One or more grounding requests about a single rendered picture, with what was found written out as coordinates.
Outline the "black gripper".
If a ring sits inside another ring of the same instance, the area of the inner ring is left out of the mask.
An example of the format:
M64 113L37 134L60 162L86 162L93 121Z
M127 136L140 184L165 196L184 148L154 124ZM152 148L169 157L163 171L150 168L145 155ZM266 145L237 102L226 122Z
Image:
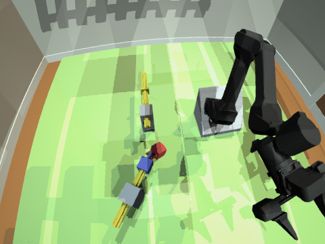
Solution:
M285 204L287 201L291 200L293 197L295 197L294 194L291 194L289 196L284 194L284 191L282 189L281 185L281 177L280 172L284 169L287 170L287 172L290 172L294 170L294 163L297 162L297 160L293 160L292 157L287 158L287 160L268 168L268 177L272 177L272 180L274 181L276 188L275 191L280 194L275 199L269 199L264 198L260 202L253 205L253 213L255 215L255 218L262 220L264 222L267 221L275 221L277 222L294 240L298 240L297 234L294 231L294 228L291 226L291 223L288 220L288 212L282 211L281 205ZM317 196L314 199L315 204L318 206L318 209L325 217L325 193Z

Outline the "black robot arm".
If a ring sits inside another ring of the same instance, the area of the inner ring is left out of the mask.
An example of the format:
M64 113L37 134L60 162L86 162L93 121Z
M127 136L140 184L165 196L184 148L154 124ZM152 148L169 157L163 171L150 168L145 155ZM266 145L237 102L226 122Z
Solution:
M231 125L236 120L236 101L251 62L255 61L255 102L250 107L248 128L257 135L266 136L252 141L251 151L257 150L266 168L271 168L302 153L321 142L319 128L297 111L286 121L276 100L276 48L263 40L262 35L242 29L234 37L236 59L222 99L206 98L204 113L214 124ZM273 137L276 136L276 137ZM294 194L304 202L311 202L325 193L325 164L316 161L304 168L299 161L294 170L280 172L285 195ZM282 174L283 173L283 174Z

